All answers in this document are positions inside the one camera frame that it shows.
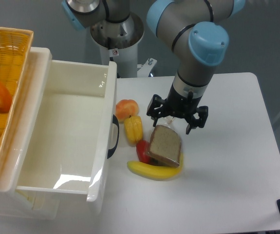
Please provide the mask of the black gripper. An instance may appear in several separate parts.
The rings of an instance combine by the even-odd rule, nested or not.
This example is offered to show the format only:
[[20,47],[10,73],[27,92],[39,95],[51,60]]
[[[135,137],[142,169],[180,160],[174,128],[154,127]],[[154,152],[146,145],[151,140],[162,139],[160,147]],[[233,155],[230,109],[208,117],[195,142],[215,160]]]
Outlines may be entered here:
[[192,129],[204,128],[208,118],[208,106],[197,107],[200,100],[200,97],[181,96],[172,85],[166,99],[162,99],[157,94],[152,96],[147,108],[147,116],[153,120],[153,127],[162,117],[185,118],[186,135],[188,135]]

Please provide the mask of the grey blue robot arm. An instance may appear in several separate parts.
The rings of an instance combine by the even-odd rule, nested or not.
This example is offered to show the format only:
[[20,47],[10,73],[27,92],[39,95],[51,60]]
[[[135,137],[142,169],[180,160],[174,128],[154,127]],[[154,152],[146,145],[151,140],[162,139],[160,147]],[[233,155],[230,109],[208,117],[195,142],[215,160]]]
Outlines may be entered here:
[[128,0],[64,0],[62,7],[77,30],[89,28],[103,63],[117,64],[120,78],[137,74],[137,45],[145,26],[180,60],[168,97],[154,95],[147,115],[157,122],[172,116],[187,122],[187,132],[203,128],[208,107],[199,102],[229,45],[218,22],[245,6],[243,0],[156,0],[146,21]]

